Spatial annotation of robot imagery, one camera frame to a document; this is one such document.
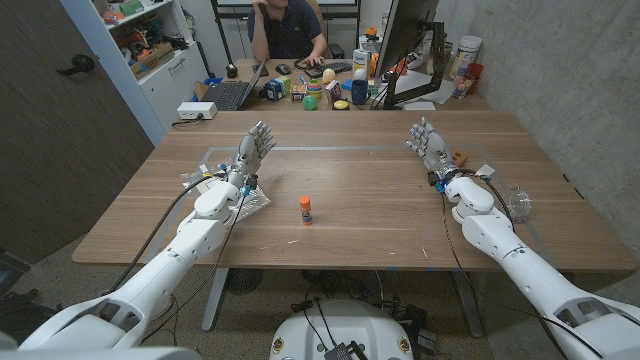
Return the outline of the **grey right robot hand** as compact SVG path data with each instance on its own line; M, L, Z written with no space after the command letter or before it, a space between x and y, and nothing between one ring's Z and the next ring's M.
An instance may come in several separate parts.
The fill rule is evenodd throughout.
M421 159L432 186L436 183L445 186L460 173L449 147L426 118L422 118L420 124L414 124L409 133L412 138L406 145Z

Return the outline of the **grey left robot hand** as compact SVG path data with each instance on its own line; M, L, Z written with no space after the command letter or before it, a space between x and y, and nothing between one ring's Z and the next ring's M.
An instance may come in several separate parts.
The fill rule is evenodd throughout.
M257 173L262 160L276 145L269 126L260 121L241 139L228 171L227 181L240 188L246 178Z

